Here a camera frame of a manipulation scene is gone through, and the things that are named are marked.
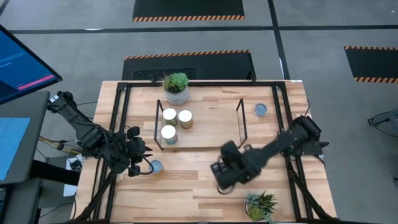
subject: black floor mat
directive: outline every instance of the black floor mat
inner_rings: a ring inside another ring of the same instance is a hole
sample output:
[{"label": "black floor mat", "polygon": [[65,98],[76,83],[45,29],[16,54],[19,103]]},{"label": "black floor mat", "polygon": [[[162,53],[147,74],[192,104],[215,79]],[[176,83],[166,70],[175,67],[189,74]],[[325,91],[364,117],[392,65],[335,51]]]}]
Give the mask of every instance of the black floor mat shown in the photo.
[{"label": "black floor mat", "polygon": [[398,49],[394,47],[345,47],[357,82],[398,83]]},{"label": "black floor mat", "polygon": [[133,22],[244,19],[242,0],[136,0]]},{"label": "black floor mat", "polygon": [[125,58],[122,79],[161,80],[176,72],[191,80],[244,80],[254,67],[248,50],[140,55]]}]

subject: succulent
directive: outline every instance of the succulent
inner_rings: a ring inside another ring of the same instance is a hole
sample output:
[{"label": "succulent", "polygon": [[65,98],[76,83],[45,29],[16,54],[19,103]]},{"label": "succulent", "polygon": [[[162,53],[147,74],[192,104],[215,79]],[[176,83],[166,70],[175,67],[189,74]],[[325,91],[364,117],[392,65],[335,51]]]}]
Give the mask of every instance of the succulent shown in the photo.
[{"label": "succulent", "polygon": [[272,224],[271,214],[274,213],[274,206],[277,204],[274,197],[274,194],[266,195],[266,191],[260,195],[249,193],[249,195],[246,197],[249,217],[253,221],[265,219]]},{"label": "succulent", "polygon": [[169,93],[180,93],[188,83],[185,73],[174,73],[164,78],[163,86]]},{"label": "succulent", "polygon": [[253,221],[260,221],[264,216],[264,212],[256,205],[251,205],[249,207],[248,214]]}]

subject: small bowl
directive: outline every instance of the small bowl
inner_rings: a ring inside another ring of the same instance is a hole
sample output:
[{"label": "small bowl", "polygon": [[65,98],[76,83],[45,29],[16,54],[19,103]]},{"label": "small bowl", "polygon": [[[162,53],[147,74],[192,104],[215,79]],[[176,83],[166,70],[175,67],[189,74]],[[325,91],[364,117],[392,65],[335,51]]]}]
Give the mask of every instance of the small bowl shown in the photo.
[{"label": "small bowl", "polygon": [[254,109],[254,112],[256,112],[257,116],[265,116],[267,113],[267,107],[262,103],[258,103]]},{"label": "small bowl", "polygon": [[161,174],[163,172],[163,163],[161,161],[156,159],[150,163],[154,166],[153,174]]}]

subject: potted plant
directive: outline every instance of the potted plant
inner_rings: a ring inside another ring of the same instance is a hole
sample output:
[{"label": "potted plant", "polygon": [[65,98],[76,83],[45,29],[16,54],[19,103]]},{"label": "potted plant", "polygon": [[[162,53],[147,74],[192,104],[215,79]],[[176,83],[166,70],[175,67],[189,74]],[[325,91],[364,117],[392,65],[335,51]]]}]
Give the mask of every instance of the potted plant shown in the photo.
[{"label": "potted plant", "polygon": [[164,78],[163,88],[166,99],[173,105],[181,105],[189,98],[189,79],[185,73],[174,73]]},{"label": "potted plant", "polygon": [[271,214],[274,213],[274,206],[277,204],[275,200],[275,195],[266,195],[266,191],[260,195],[249,193],[244,203],[244,209],[253,221],[266,220],[273,224]]}]

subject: hazard stripe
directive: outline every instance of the hazard stripe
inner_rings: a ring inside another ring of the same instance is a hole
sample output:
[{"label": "hazard stripe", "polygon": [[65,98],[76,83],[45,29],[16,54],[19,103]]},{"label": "hazard stripe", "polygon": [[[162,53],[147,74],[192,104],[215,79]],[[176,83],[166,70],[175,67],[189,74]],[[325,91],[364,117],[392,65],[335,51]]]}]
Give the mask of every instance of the hazard stripe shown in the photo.
[{"label": "hazard stripe", "polygon": [[[211,55],[211,54],[238,54],[238,53],[250,53],[250,50],[216,50],[209,52],[185,52],[185,53],[170,53],[170,54],[156,54],[156,55],[136,55],[136,56],[125,57],[124,59],[129,60],[137,58],[177,57],[177,56]],[[360,81],[360,82],[370,82],[370,79],[371,78],[367,78],[366,81]]]},{"label": "hazard stripe", "polygon": [[244,15],[214,15],[214,16],[150,16],[133,17],[133,22],[170,22],[170,21],[213,21],[213,20],[243,20]]},{"label": "hazard stripe", "polygon": [[353,47],[353,46],[345,46],[345,50],[349,49],[358,49],[358,50],[398,50],[397,47]]},{"label": "hazard stripe", "polygon": [[354,77],[357,82],[371,83],[398,83],[398,78],[378,78],[378,77]]}]

